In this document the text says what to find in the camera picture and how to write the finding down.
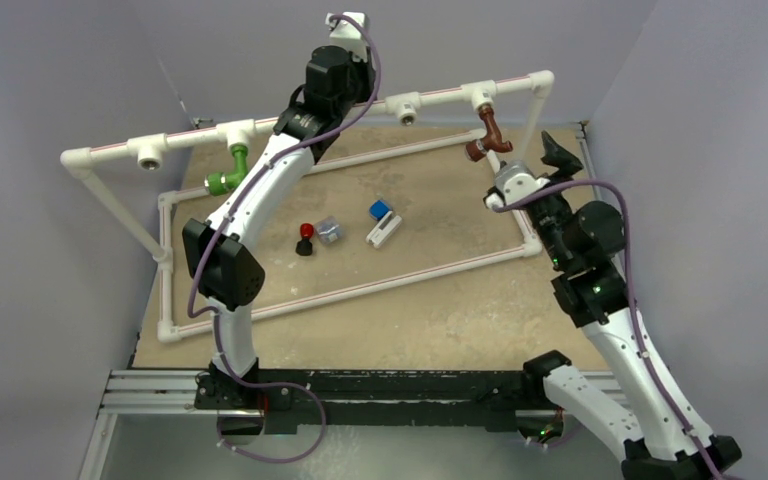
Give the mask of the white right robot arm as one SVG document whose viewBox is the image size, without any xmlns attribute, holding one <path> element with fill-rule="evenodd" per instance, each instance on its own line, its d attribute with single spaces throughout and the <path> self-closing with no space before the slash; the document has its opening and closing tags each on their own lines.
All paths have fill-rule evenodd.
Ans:
<svg viewBox="0 0 768 480">
<path fill-rule="evenodd" d="M 581 161 L 542 132 L 542 163 L 553 167 L 538 199 L 523 206 L 559 275 L 555 298 L 613 373 L 626 403 L 597 388 L 559 353 L 535 360 L 521 381 L 524 399 L 573 414 L 618 459 L 625 479 L 724 479 L 742 457 L 683 394 L 646 330 L 631 275 L 615 265 L 630 253 L 621 193 L 575 179 Z"/>
</svg>

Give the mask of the brown copper faucet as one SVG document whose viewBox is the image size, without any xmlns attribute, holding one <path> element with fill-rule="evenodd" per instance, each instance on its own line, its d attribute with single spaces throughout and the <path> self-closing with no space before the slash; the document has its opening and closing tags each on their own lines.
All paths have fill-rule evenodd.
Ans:
<svg viewBox="0 0 768 480">
<path fill-rule="evenodd" d="M 467 159 L 472 162 L 478 162 L 485 158 L 489 152 L 512 152 L 514 146 L 503 137 L 495 119 L 494 109 L 489 104 L 482 105 L 478 108 L 477 115 L 484 124 L 485 133 L 482 137 L 474 139 L 465 145 L 464 151 Z"/>
</svg>

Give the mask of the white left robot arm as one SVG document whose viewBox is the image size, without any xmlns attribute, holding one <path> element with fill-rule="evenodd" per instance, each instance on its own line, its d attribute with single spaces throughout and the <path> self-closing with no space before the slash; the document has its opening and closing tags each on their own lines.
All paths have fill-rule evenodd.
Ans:
<svg viewBox="0 0 768 480">
<path fill-rule="evenodd" d="M 247 373 L 256 366 L 252 303 L 266 273 L 253 255 L 262 230 L 295 184 L 316 165 L 340 133 L 354 123 L 355 105 L 367 112 L 381 84 L 376 47 L 358 60 L 338 46 L 316 48 L 305 81 L 278 116 L 267 146 L 234 192 L 208 219 L 183 229 L 192 288 L 203 295 L 212 317 L 215 353 L 210 371 L 222 379 L 219 395 L 232 408 L 257 399 L 260 382 Z"/>
</svg>

